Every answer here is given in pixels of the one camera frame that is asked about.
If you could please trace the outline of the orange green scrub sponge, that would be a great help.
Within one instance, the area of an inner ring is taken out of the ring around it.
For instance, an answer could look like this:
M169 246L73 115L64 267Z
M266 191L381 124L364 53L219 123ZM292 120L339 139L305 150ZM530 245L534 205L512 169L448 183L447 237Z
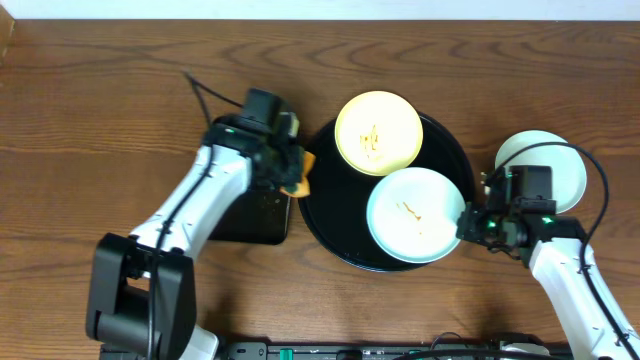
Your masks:
M295 185L281 187L279 191L282 194L285 194L291 198L304 198L309 196L311 193L311 190L310 190L308 175L314 166L315 160L316 160L316 156L314 154L308 151L305 151L304 157L303 157L301 181L296 183Z

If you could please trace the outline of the light blue plate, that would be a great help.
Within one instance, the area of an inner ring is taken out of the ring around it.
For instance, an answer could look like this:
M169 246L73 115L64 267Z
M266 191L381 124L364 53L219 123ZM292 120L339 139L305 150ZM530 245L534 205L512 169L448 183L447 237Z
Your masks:
M519 132L501 145L495 158L495 167L526 146L546 142L566 143L566 140L542 130ZM556 201L558 214L567 212L577 205L585 193L587 185L585 164L579 153L572 148L536 147L521 153L508 162L506 167L515 165L549 166L552 169L552 199Z
M426 264L460 244L457 220L464 209L464 198L451 180L434 170L411 167L391 173L373 188L366 222L387 255Z

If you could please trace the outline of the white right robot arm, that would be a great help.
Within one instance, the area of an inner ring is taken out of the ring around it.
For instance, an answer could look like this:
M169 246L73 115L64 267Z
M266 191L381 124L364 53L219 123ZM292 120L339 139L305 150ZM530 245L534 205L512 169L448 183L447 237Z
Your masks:
M573 217L467 204L456 237L520 260L544 289L576 359L637 359L639 334L604 282Z

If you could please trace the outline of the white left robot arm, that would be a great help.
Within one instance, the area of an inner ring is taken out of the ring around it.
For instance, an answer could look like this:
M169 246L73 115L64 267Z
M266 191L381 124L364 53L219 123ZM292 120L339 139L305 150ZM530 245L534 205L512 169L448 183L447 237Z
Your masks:
M303 178L290 111L226 115L203 134L179 185L128 236L107 233L93 258L85 331L145 359L212 359L219 338L196 323L194 263L229 207L252 187Z

